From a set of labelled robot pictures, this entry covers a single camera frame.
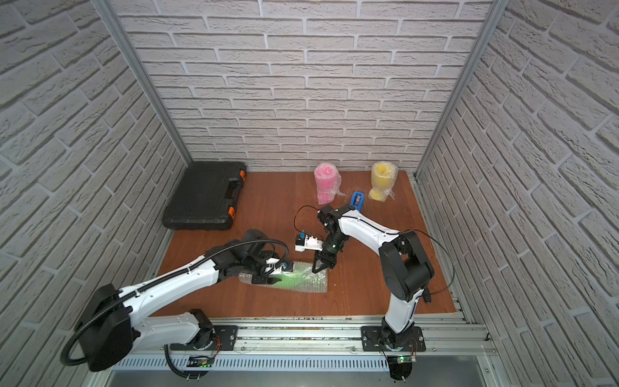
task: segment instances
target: metal vent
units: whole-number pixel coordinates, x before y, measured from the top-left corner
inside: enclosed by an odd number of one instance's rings
[[[172,355],[176,367],[186,370],[191,355]],[[163,355],[128,355],[114,370],[167,370]],[[329,371],[388,372],[382,355],[241,355],[220,354],[209,370],[213,371]]]

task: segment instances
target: yellow object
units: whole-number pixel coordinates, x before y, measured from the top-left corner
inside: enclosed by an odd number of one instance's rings
[[[370,199],[384,202],[396,183],[397,167],[395,164],[380,161],[372,165],[372,189]]]

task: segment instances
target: white brick wall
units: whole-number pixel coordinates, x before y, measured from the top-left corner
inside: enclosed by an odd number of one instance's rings
[[[113,3],[195,159],[412,173],[490,0]]]
[[[0,385],[80,386],[59,350],[97,287],[154,270],[184,164],[89,1],[0,10]]]
[[[419,178],[512,385],[619,384],[618,12],[511,0]]]

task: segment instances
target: pink object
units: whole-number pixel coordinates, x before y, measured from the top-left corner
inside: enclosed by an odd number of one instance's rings
[[[320,163],[314,170],[314,177],[318,189],[318,203],[332,202],[342,184],[342,176],[337,171],[337,167],[331,163]]]

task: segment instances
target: robotic arm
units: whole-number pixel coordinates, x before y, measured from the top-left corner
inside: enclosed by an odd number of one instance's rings
[[[419,237],[414,231],[386,228],[348,204],[337,209],[325,206],[318,211],[318,219],[328,233],[325,241],[304,235],[297,238],[295,249],[316,250],[314,273],[334,268],[337,253],[350,237],[372,249],[380,257],[385,284],[391,291],[389,309],[383,318],[382,340],[390,348],[401,347],[414,325],[417,302],[424,294],[429,297],[427,288],[434,277]]]
[[[281,245],[282,258],[267,245]],[[78,365],[87,362],[91,371],[104,370],[130,352],[165,344],[207,347],[214,338],[213,325],[201,310],[178,316],[149,317],[165,305],[240,273],[252,275],[253,284],[273,284],[271,277],[292,271],[284,242],[268,239],[258,230],[248,230],[242,240],[232,240],[207,251],[179,269],[150,281],[116,290],[112,284],[92,295],[76,325],[76,333],[61,352],[61,362]],[[79,341],[84,357],[71,359],[73,345]]]
[[[354,207],[325,206],[318,212],[328,236],[324,242],[306,235],[297,238],[295,249],[316,250],[313,272],[334,268],[337,253],[353,237],[379,255],[385,283],[391,291],[389,309],[383,318],[381,340],[391,349],[402,347],[412,328],[417,301],[427,290],[434,269],[414,231],[398,232],[361,215]],[[285,249],[283,257],[274,245]],[[273,245],[273,250],[266,250]],[[149,317],[155,311],[203,287],[240,273],[252,275],[253,284],[273,284],[272,275],[293,271],[288,248],[268,239],[258,230],[248,230],[242,240],[212,248],[194,261],[160,277],[116,290],[111,284],[92,295],[76,325],[75,334],[61,351],[61,362],[87,362],[97,372],[118,363],[131,352],[165,344],[189,344],[204,349],[214,340],[214,329],[201,310],[177,316]],[[79,341],[84,357],[70,353]]]

